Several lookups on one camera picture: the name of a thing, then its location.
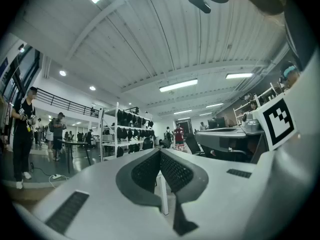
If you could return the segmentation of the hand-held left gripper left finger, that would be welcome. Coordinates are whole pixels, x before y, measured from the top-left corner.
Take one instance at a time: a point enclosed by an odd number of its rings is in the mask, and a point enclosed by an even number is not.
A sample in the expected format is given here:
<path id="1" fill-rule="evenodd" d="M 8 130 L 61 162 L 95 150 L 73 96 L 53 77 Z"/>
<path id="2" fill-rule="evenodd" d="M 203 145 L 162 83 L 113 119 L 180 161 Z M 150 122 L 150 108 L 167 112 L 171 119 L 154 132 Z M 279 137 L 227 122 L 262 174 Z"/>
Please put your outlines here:
<path id="1" fill-rule="evenodd" d="M 116 184 L 120 168 L 147 153 L 87 167 L 55 188 L 32 212 L 17 203 L 14 208 L 44 240 L 173 240 L 175 232 L 157 207 L 132 203 Z"/>

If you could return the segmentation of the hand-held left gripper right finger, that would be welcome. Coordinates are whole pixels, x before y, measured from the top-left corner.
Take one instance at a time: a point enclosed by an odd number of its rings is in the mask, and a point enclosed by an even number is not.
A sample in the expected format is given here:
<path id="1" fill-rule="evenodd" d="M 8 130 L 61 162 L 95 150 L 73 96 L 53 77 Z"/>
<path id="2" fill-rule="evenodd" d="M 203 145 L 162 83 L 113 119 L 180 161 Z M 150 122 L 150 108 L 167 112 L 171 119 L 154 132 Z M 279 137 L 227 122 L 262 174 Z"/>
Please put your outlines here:
<path id="1" fill-rule="evenodd" d="M 216 160 L 172 149 L 161 154 L 184 163 L 195 171 L 202 169 L 208 178 L 199 196 L 200 182 L 189 183 L 183 191 L 192 200 L 182 201 L 187 222 L 196 228 L 179 235 L 168 226 L 159 228 L 163 240 L 267 240 L 269 239 L 266 188 L 269 180 L 269 153 L 257 164 Z"/>

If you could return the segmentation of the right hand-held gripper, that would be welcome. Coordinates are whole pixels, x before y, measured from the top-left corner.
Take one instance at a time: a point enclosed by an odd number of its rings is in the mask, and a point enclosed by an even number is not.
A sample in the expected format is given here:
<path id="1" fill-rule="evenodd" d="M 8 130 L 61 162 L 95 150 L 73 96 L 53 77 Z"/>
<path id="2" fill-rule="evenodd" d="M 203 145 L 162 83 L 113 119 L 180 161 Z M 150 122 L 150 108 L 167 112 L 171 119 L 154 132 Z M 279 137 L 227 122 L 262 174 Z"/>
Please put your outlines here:
<path id="1" fill-rule="evenodd" d="M 296 122 L 283 97 L 270 100 L 257 109 L 247 112 L 244 117 L 241 127 L 206 129 L 197 132 L 195 138 L 244 139 L 247 137 L 246 134 L 254 135 L 264 132 L 268 150 L 273 151 L 297 132 Z"/>

